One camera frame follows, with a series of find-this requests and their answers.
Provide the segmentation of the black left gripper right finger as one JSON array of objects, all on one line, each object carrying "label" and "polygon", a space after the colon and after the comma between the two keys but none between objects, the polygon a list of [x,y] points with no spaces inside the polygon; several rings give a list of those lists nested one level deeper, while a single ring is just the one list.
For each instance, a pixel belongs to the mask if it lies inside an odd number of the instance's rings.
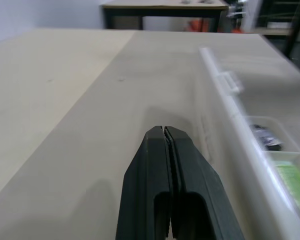
[{"label": "black left gripper right finger", "polygon": [[172,235],[176,240],[243,240],[243,233],[214,168],[189,135],[165,128],[175,181]]}]

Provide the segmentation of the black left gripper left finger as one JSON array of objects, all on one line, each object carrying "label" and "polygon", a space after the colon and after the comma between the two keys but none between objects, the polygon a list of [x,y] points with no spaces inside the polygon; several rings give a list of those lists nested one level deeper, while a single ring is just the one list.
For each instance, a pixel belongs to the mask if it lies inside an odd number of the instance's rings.
[{"label": "black left gripper left finger", "polygon": [[161,126],[148,130],[123,178],[116,240],[166,240],[172,198],[169,147]]}]

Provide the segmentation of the small grey tape roll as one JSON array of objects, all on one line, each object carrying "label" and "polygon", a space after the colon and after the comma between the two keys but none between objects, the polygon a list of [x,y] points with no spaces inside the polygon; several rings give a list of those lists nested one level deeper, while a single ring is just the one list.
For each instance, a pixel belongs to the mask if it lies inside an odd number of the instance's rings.
[{"label": "small grey tape roll", "polygon": [[267,127],[258,124],[252,124],[250,125],[250,128],[266,150],[281,151],[283,149],[283,142],[277,138]]}]

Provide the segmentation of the green glue stick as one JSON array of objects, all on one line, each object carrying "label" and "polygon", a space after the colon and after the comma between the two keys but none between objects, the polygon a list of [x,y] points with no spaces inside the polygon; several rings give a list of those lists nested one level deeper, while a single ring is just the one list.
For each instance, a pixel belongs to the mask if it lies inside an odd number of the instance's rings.
[{"label": "green glue stick", "polygon": [[300,170],[295,165],[287,163],[279,163],[276,168],[300,210]]}]

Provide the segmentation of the white plastic pencil case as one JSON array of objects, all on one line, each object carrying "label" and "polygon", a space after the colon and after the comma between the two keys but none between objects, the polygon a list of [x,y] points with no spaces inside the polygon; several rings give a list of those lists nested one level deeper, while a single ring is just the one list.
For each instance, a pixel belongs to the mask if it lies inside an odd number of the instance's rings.
[{"label": "white plastic pencil case", "polygon": [[[199,55],[197,127],[202,153],[218,172],[246,240],[300,240],[300,209],[279,163],[300,170],[300,71],[270,56]],[[269,151],[250,125],[282,141]]]}]

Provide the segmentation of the orange object under table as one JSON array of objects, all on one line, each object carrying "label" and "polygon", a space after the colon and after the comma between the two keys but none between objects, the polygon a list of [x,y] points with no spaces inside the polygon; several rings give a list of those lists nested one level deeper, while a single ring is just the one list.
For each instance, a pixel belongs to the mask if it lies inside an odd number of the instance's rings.
[{"label": "orange object under table", "polygon": [[186,27],[187,32],[208,32],[209,31],[208,19],[193,19],[188,22]]}]

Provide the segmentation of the black metal shelf rack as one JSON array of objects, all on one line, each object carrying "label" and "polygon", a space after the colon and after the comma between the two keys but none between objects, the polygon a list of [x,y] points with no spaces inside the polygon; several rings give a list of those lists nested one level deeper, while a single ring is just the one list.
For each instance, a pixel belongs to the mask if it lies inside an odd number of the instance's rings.
[{"label": "black metal shelf rack", "polygon": [[283,48],[283,54],[285,55],[285,57],[287,57],[288,59],[291,56],[293,47],[297,41],[297,38],[299,36],[299,32],[300,32],[300,7],[299,7],[299,12],[298,12],[298,16],[296,17],[296,19],[293,21],[292,23],[292,28],[291,31],[286,39],[284,48]]}]

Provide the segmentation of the beige table with black frame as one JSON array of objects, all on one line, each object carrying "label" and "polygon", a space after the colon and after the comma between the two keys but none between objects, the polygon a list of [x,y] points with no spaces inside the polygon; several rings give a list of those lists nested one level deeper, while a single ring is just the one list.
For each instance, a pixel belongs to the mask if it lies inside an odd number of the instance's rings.
[{"label": "beige table with black frame", "polygon": [[216,33],[220,17],[229,9],[224,0],[110,0],[101,5],[106,29],[115,28],[116,17],[137,17],[144,29],[144,17],[212,19],[210,31]]}]

